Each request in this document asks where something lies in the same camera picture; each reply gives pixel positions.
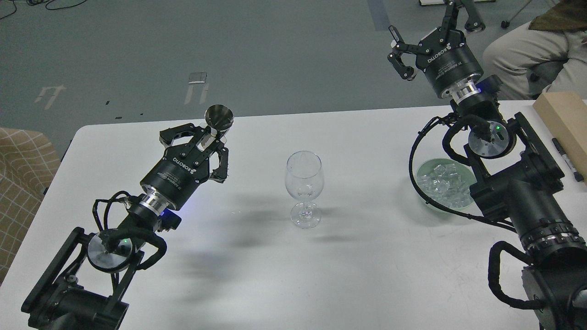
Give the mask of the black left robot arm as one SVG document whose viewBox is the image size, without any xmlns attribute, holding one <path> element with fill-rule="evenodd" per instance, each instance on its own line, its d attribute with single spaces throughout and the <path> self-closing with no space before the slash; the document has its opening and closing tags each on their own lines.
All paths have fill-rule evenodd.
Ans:
<svg viewBox="0 0 587 330">
<path fill-rule="evenodd" d="M 175 230 L 177 215 L 207 181 L 228 177 L 224 136 L 232 122 L 186 124 L 162 130 L 165 150 L 140 181 L 143 193 L 119 191 L 95 200 L 98 232 L 74 228 L 21 306 L 36 330 L 117 330 L 128 310 L 123 302 L 137 271 L 167 253 L 159 235 Z"/>
</svg>

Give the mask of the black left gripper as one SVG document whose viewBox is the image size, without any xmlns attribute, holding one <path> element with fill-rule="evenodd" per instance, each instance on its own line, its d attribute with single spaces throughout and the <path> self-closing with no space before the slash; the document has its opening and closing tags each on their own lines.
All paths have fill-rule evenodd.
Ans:
<svg viewBox="0 0 587 330">
<path fill-rule="evenodd" d="M 179 210 L 199 185 L 208 180 L 220 183 L 226 181 L 229 150 L 223 137 L 207 134 L 208 126 L 196 126 L 193 123 L 160 131 L 159 141 L 166 150 L 153 169 L 140 180 L 144 192 L 156 192 L 167 200 L 166 208 Z M 174 144 L 175 140 L 186 137 L 191 139 Z M 197 148 L 201 140 L 203 150 Z M 211 171 L 210 157 L 213 154 L 218 157 L 218 167 Z"/>
</svg>

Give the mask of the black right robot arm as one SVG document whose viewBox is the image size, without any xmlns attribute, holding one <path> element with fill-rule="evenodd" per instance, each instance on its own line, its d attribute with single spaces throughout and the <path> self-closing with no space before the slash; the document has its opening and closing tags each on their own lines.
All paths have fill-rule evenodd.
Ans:
<svg viewBox="0 0 587 330">
<path fill-rule="evenodd" d="M 447 0 L 439 27 L 417 44 L 393 36 L 388 61 L 402 79 L 423 72 L 435 94 L 450 98 L 452 112 L 432 118 L 418 133 L 410 151 L 410 181 L 432 207 L 467 219 L 516 232 L 522 250 L 508 242 L 490 249 L 488 286 L 512 308 L 533 310 L 542 330 L 586 328 L 586 242 L 554 198 L 563 189 L 563 171 L 521 113 L 506 121 L 497 100 L 502 81 L 482 78 L 483 69 L 457 29 L 459 10 L 467 11 L 467 32 L 485 29 L 474 2 Z M 417 185 L 413 158 L 426 134 L 446 125 L 442 147 L 453 161 L 471 167 L 476 182 L 470 194 L 482 215 L 450 209 Z"/>
</svg>

